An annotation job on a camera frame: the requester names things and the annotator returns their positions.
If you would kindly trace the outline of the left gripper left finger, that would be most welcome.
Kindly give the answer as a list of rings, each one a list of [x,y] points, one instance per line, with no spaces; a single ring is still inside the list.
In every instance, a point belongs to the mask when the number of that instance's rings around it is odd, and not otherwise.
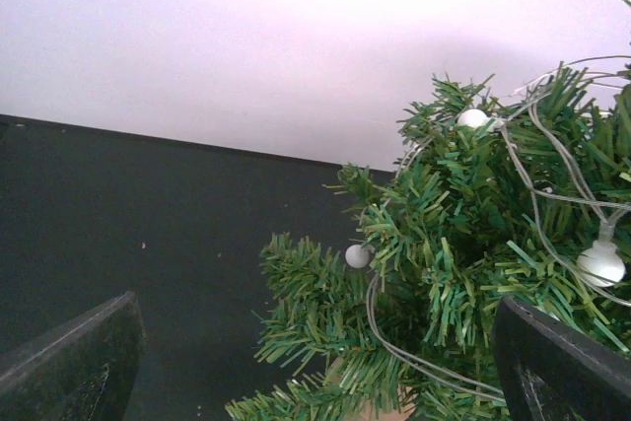
[[[3,420],[121,420],[146,348],[126,292],[1,356]]]

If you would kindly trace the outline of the small green christmas tree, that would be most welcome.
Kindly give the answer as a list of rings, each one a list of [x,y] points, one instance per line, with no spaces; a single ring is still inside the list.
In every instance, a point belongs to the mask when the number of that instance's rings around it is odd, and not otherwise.
[[[630,357],[630,58],[591,57],[515,104],[436,79],[401,123],[395,177],[344,166],[361,241],[342,255],[274,236],[274,307],[256,357],[285,386],[234,420],[341,420],[363,409],[507,420],[492,330],[504,297]]]

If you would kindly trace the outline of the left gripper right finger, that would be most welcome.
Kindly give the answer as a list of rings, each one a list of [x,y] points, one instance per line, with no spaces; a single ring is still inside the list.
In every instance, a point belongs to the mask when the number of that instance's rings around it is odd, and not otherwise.
[[[492,345],[513,420],[630,418],[630,361],[565,323],[504,297]]]

